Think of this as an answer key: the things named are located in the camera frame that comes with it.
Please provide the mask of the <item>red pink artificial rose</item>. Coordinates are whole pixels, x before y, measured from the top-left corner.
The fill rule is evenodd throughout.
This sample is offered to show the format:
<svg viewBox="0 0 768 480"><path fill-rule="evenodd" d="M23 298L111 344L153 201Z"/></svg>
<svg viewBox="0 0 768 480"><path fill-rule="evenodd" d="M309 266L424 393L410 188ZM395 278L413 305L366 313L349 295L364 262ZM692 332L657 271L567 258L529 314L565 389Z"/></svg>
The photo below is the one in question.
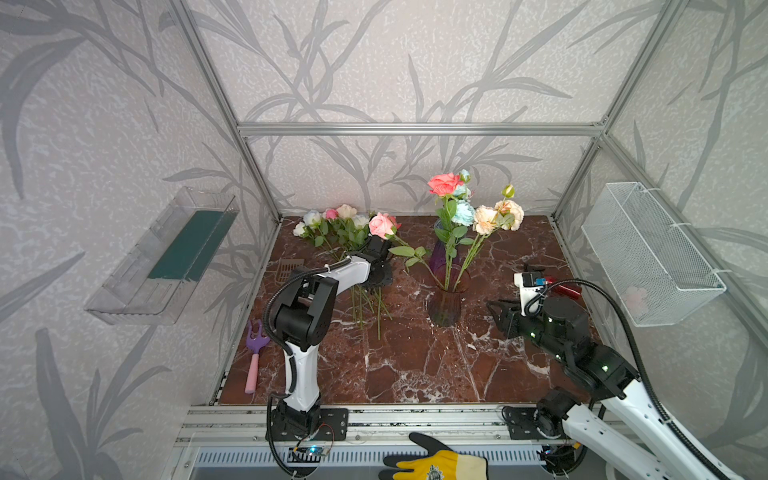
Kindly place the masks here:
<svg viewBox="0 0 768 480"><path fill-rule="evenodd" d="M457 256L457 248L474 219L474 208L469 202L470 190L466 185L468 181L469 174L463 171L460 174L436 175L428 182L430 193L439 201L436 210L439 224L435 227L435 233L444 245L443 285L446 291L454 290L451 280L452 264Z"/></svg>

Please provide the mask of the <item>peach cream artificial flower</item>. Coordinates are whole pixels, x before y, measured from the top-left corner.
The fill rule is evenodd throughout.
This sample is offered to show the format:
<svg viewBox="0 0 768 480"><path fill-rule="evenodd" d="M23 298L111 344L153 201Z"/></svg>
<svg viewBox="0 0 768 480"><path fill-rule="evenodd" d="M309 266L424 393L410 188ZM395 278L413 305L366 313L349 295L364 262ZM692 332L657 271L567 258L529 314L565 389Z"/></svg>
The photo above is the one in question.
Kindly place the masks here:
<svg viewBox="0 0 768 480"><path fill-rule="evenodd" d="M472 221L469 225L474 233L472 238L463 236L461 245L468 247L461 268L456 277L453 290L456 291L463 282L463 277L482 250L484 242L496 231L517 231L525 216L524 209L513 200L516 190L512 184L506 185L501 192L502 198L493 206L481 205L472 210Z"/></svg>

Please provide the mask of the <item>dark red glass vase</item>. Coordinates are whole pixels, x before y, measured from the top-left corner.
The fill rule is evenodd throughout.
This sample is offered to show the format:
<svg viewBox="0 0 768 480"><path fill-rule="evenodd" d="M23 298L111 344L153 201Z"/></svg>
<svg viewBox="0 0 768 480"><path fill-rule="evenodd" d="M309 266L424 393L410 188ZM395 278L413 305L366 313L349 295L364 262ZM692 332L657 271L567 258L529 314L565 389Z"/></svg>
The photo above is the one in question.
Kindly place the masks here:
<svg viewBox="0 0 768 480"><path fill-rule="evenodd" d="M452 327L461 318L462 297L471 285L471 275L465 272L459 276L460 270L459 265L453 264L447 290L437 287L427 301L429 320L437 327Z"/></svg>

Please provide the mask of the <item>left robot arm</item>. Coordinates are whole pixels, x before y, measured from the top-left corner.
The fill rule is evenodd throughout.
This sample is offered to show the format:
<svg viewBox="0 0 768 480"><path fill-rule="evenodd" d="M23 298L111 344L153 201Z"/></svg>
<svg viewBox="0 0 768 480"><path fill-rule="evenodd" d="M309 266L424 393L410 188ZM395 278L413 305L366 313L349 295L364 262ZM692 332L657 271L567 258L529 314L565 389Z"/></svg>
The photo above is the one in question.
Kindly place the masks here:
<svg viewBox="0 0 768 480"><path fill-rule="evenodd" d="M285 360L285 390L276 396L280 419L303 430L317 428L319 345L330 329L336 298L355 286L389 283L391 247L389 240L369 237L360 251L340 261L295 270L268 301L262 315L264 328Z"/></svg>

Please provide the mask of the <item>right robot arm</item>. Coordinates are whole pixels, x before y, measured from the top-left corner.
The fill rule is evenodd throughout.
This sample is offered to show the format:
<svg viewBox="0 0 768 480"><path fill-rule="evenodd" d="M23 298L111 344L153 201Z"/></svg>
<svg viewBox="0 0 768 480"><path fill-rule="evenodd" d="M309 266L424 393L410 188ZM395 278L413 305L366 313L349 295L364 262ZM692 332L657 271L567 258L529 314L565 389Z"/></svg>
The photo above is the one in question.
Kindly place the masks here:
<svg viewBox="0 0 768 480"><path fill-rule="evenodd" d="M563 388L551 390L532 413L508 408L512 435L569 438L632 479L737 478L653 399L648 381L635 366L592 339L584 308L568 297L546 298L539 305L539 312L526 313L511 302L486 304L506 338L524 338L551 355L573 383L616 415L638 439L628 439Z"/></svg>

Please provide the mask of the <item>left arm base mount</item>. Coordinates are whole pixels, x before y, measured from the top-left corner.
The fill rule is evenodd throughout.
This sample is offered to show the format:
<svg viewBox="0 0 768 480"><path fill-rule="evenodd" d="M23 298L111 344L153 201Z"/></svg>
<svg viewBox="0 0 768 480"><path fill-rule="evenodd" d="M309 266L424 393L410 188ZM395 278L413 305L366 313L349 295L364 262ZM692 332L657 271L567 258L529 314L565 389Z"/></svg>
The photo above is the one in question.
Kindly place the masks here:
<svg viewBox="0 0 768 480"><path fill-rule="evenodd" d="M346 408L313 408L309 412L282 409L279 405L270 413L268 427L273 441L288 442L304 438L322 441L343 441L349 426Z"/></svg>

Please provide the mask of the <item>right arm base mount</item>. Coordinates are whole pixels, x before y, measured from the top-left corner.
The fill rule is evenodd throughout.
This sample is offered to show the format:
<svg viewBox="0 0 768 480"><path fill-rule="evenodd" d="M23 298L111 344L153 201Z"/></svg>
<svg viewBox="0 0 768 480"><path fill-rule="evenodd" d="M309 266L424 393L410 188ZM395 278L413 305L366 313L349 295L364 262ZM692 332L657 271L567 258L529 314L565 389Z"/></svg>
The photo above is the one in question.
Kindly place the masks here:
<svg viewBox="0 0 768 480"><path fill-rule="evenodd" d="M511 440L544 440L546 436L539 431L537 409L506 405L501 409Z"/></svg>

